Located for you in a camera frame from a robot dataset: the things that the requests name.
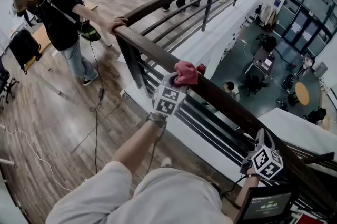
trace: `laminate floor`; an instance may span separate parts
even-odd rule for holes
[[[90,0],[99,4],[105,18],[120,16],[149,0]],[[160,11],[148,16],[134,27],[141,30],[160,18]],[[120,55],[116,39],[111,36],[112,47],[103,43],[92,44],[103,79],[105,96],[98,107],[98,168],[101,169],[145,120],[145,112],[132,100],[122,98],[120,91],[131,81],[125,64],[117,62]],[[89,43],[81,40],[81,49],[86,58],[95,65]],[[95,113],[90,107],[98,103],[99,80],[88,87],[80,79],[73,78],[67,63],[60,53],[52,56],[50,48],[43,56],[51,71],[36,62],[34,70],[65,93],[58,96],[42,84],[31,73],[25,75],[13,55],[8,51],[3,64],[11,76],[20,80],[14,87],[15,99],[9,100],[5,110],[0,111],[0,124],[9,130],[19,127],[26,131],[27,139],[35,152],[51,164],[55,178],[68,189],[79,186],[94,175]],[[27,213],[32,223],[44,223],[53,205],[68,193],[53,179],[48,164],[35,156],[27,143],[25,134],[6,134],[0,129],[0,158],[10,159],[14,166],[2,165],[3,176],[17,203]],[[231,187],[228,180],[198,158],[170,133],[166,133],[158,144],[152,168],[158,168],[165,156],[170,156],[177,168],[213,179],[222,189]],[[133,178],[132,191],[145,176],[151,157],[151,149],[141,168]]]

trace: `wooden table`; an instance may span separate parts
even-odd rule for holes
[[[309,93],[303,83],[297,83],[295,85],[295,92],[288,95],[288,101],[291,106],[295,106],[297,103],[301,103],[303,106],[307,106],[309,103]]]
[[[89,8],[90,10],[96,12],[98,15],[98,5],[95,5],[89,1],[85,2],[85,6],[87,8]],[[102,38],[104,40],[104,43],[107,46],[111,46],[111,42],[109,41],[109,37],[107,35],[107,32],[105,30],[103,30],[101,28],[101,35]],[[36,41],[40,44],[41,48],[39,50],[39,52],[41,54],[44,54],[48,47],[52,44],[48,35],[47,35],[47,31],[44,25],[42,25],[34,34],[33,34],[33,38],[36,39]],[[39,60],[46,68],[48,71],[51,70],[51,68],[42,60]],[[43,83],[46,87],[48,87],[49,89],[51,89],[52,91],[54,91],[56,94],[60,95],[61,91],[58,90],[57,88],[55,88],[54,86],[52,86],[48,81],[46,81],[44,78],[42,78],[38,73],[35,72],[35,70],[32,69],[33,64],[36,62],[35,57],[33,57],[31,60],[28,61],[28,63],[25,65],[25,71],[28,72],[28,70],[30,70],[29,72],[37,79],[39,80],[41,83]]]
[[[268,69],[263,67],[264,61],[268,59],[271,61],[271,65],[268,67]],[[268,77],[270,73],[272,72],[273,65],[275,63],[275,58],[269,58],[269,52],[266,51],[262,46],[259,48],[257,53],[255,54],[251,65],[248,67],[248,69],[245,71],[244,74],[247,74],[247,72],[251,69],[252,66],[256,66],[263,74],[265,77]]]

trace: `pink cloth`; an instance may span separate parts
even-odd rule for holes
[[[175,85],[198,84],[198,71],[192,63],[179,61],[174,68],[178,73],[178,77],[174,79]]]

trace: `wooden railing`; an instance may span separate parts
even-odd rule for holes
[[[138,22],[140,19],[171,1],[173,0],[152,0],[151,2],[148,2],[147,4],[129,12],[126,14],[126,17],[129,20],[128,26]],[[210,17],[212,13],[215,13],[216,11],[223,11],[228,6],[235,5],[237,0],[225,0],[222,4],[216,5],[215,3],[217,1],[219,0],[207,0],[207,3],[200,6],[197,11],[200,13],[202,10],[205,10],[202,17],[192,23],[193,25],[183,29],[183,33],[177,33],[176,36],[173,36],[172,39],[170,39],[169,42],[162,47],[156,45],[156,42],[178,28],[178,26],[183,25],[188,18],[185,18],[177,24],[171,26],[168,30],[158,35],[153,40],[149,40],[145,37],[145,35],[156,29],[159,25],[168,21],[181,10],[188,8],[191,3],[173,11],[141,33],[138,33],[126,26],[118,27],[115,30],[117,41],[138,88],[143,88],[145,93],[148,96],[151,96],[160,80],[163,78],[163,75],[158,72],[153,65],[149,65],[148,62],[141,57],[142,54],[146,55],[148,59],[155,62],[155,64],[159,65],[168,72],[174,72],[174,65],[179,60],[164,48],[199,22],[201,24],[197,27],[198,30],[204,30],[207,23],[212,18]],[[256,137],[260,128],[268,129],[252,113],[246,110],[243,106],[205,77],[199,75],[198,85],[191,86],[191,89],[203,98],[205,102],[214,106],[228,119],[238,125],[252,138]],[[242,163],[242,160],[246,157],[248,151],[254,149],[254,144],[251,140],[248,140],[244,135],[239,135],[230,126],[217,118],[213,113],[208,111],[203,105],[199,104],[198,101],[190,96],[187,96],[186,101],[177,112],[176,116],[237,165]],[[280,151],[284,161],[284,170],[280,176],[284,180],[299,185],[301,195],[296,202],[297,206],[305,210],[314,211],[314,213],[317,213],[319,216],[328,216],[335,212],[336,203],[322,182],[281,139],[279,139],[272,131],[270,131],[270,133],[275,142],[276,148]]]

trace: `computer monitor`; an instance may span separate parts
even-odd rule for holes
[[[298,197],[293,185],[249,188],[235,224],[278,223]]]

